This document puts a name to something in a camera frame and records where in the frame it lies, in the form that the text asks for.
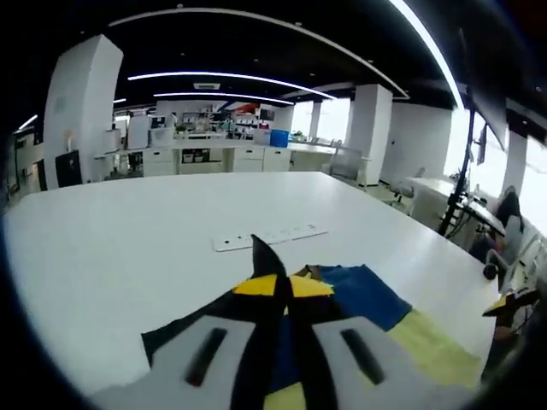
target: led light strip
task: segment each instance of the led light strip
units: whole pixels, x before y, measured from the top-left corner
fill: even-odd
[[[213,77],[229,77],[233,79],[253,79],[254,81],[264,81],[266,83],[271,84],[277,84],[277,85],[284,85],[285,87],[292,87],[297,88],[302,91],[307,92],[313,92],[314,94],[317,94],[319,96],[330,98],[331,100],[336,100],[336,97],[333,97],[329,94],[326,94],[325,92],[313,90],[308,87],[303,87],[301,85],[296,85],[292,83],[287,83],[285,81],[279,81],[277,79],[266,79],[264,77],[256,77],[254,75],[246,75],[246,74],[234,74],[234,73],[211,73],[209,71],[178,71],[173,73],[154,73],[154,74],[143,74],[143,75],[135,75],[132,77],[127,78],[129,81],[133,81],[135,79],[153,79],[156,77],[174,77],[177,75],[210,75]]]
[[[162,94],[154,94],[154,97],[177,97],[177,96],[215,96],[215,97],[236,97],[236,98],[249,98],[252,100],[270,101],[272,103],[280,103],[287,105],[294,105],[293,102],[276,100],[275,98],[246,96],[245,94],[230,94],[226,92],[165,92]]]
[[[38,114],[35,114],[33,115],[31,118],[29,118],[28,120],[26,120],[22,126],[20,126],[19,128],[17,128],[17,131],[20,131],[22,130],[23,128],[25,128],[26,126],[29,126],[34,120],[36,120],[38,118]]]
[[[129,21],[135,21],[140,19],[145,19],[148,17],[154,17],[157,15],[173,15],[177,13],[212,13],[212,14],[220,14],[220,15],[236,15],[239,17],[247,17],[250,19],[260,20],[260,21],[266,21],[267,23],[275,24],[277,26],[282,26],[288,29],[291,29],[296,32],[300,32],[301,34],[305,34],[306,36],[309,36],[311,38],[315,38],[318,41],[321,41],[323,44],[330,45],[334,49],[341,51],[342,53],[346,54],[347,56],[353,58],[357,62],[361,63],[363,66],[368,68],[369,70],[372,70],[376,74],[378,74],[383,80],[385,80],[387,83],[389,83],[393,88],[395,88],[401,96],[404,97],[404,99],[409,100],[410,96],[409,94],[403,90],[399,85],[395,83],[392,79],[390,79],[387,75],[382,73],[378,68],[373,66],[370,62],[366,61],[362,57],[358,56],[357,54],[349,51],[345,47],[341,46],[340,44],[334,43],[333,41],[329,40],[328,38],[325,38],[315,32],[311,32],[310,30],[306,30],[305,28],[302,28],[301,26],[297,26],[295,24],[287,23],[286,21],[273,19],[272,17],[267,17],[265,15],[258,15],[256,13],[250,13],[248,11],[241,11],[241,10],[230,10],[230,9],[213,9],[213,8],[182,8],[182,9],[167,9],[167,10],[159,10],[159,11],[151,11],[147,13],[142,13],[140,15],[133,15],[131,17],[127,17],[125,19],[113,21],[109,24],[109,27],[113,26],[119,26],[120,24],[127,23]]]
[[[407,19],[410,25],[418,33],[421,40],[427,46],[433,59],[437,63],[441,72],[443,73],[443,76],[446,79],[448,86],[450,87],[450,91],[452,92],[452,96],[454,97],[454,101],[456,102],[457,107],[459,109],[463,109],[463,100],[462,100],[462,97],[460,96],[460,92],[456,85],[456,81],[454,80],[454,76],[452,75],[452,72],[450,71],[447,62],[444,59],[444,56],[441,53],[441,50],[438,48],[437,44],[435,43],[435,40],[433,40],[433,37],[431,37],[431,34],[429,34],[429,31],[420,21],[420,19],[415,14],[415,12],[412,11],[412,9],[403,0],[389,0],[389,2],[391,3],[393,7],[395,7],[398,10],[399,13],[403,15],[405,19]]]

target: white pillar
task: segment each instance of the white pillar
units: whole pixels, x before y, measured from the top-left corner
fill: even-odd
[[[355,101],[350,101],[350,112],[348,113],[348,123],[346,124],[345,129],[345,139],[344,145],[347,146],[348,141],[350,140],[351,133],[351,122],[353,121],[353,108],[355,107]]]
[[[317,138],[317,130],[319,129],[319,116],[321,114],[321,102],[314,102],[314,107],[311,110],[311,124],[309,125],[309,138]]]
[[[294,116],[294,105],[279,108],[275,111],[275,119],[272,128],[275,130],[291,131],[292,117]]]
[[[356,99],[348,125],[346,146],[358,149],[370,159],[367,164],[367,183],[377,185],[384,163],[385,147],[391,124],[390,91],[381,85],[356,87]]]
[[[526,148],[528,140],[516,132],[509,131],[509,149],[507,152],[507,167],[503,180],[502,192],[513,185],[517,194],[521,194],[522,181],[526,170]]]
[[[44,116],[44,167],[48,189],[58,188],[55,158],[79,151],[82,180],[96,181],[94,161],[103,132],[112,125],[113,101],[123,53],[103,35],[90,38],[57,60]]]

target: light yellow fabric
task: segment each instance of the light yellow fabric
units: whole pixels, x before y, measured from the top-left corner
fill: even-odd
[[[491,312],[492,310],[502,308],[503,306],[505,306],[505,304],[507,303],[507,296],[508,295],[509,294],[503,295],[502,297],[500,297],[499,301],[493,303],[492,306],[490,306],[489,308],[487,308],[485,310],[485,313]]]
[[[292,294],[294,297],[329,296],[334,294],[332,286],[319,280],[291,276]]]
[[[260,278],[245,280],[233,288],[233,293],[253,296],[273,296],[277,275],[267,275]]]
[[[473,388],[479,381],[480,359],[443,334],[424,314],[412,310],[388,334],[414,359],[417,367],[438,384]],[[302,384],[266,396],[265,410],[304,410]]]

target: person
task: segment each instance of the person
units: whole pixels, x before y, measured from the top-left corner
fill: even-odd
[[[505,228],[505,237],[490,231],[488,234],[475,240],[469,254],[483,263],[487,263],[486,256],[491,249],[496,250],[508,265],[513,264],[519,255],[521,249],[522,237],[524,235],[524,220],[521,215],[521,204],[519,196],[514,186],[510,186],[504,193],[504,198],[500,201],[494,215]],[[503,284],[505,270],[503,266],[494,261],[497,269],[485,269],[486,272],[497,272],[500,275],[500,287]]]

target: white cabinet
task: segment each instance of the white cabinet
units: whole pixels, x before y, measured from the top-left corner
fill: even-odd
[[[264,161],[264,148],[227,149],[226,164],[230,173],[260,173]]]
[[[236,148],[233,150],[235,161],[262,160],[263,158],[264,148]]]
[[[261,173],[262,160],[240,160],[233,164],[234,173]]]
[[[174,175],[173,150],[145,149],[143,151],[143,174],[145,177]]]
[[[291,166],[291,151],[283,148],[266,148],[262,171],[282,173],[289,171]]]

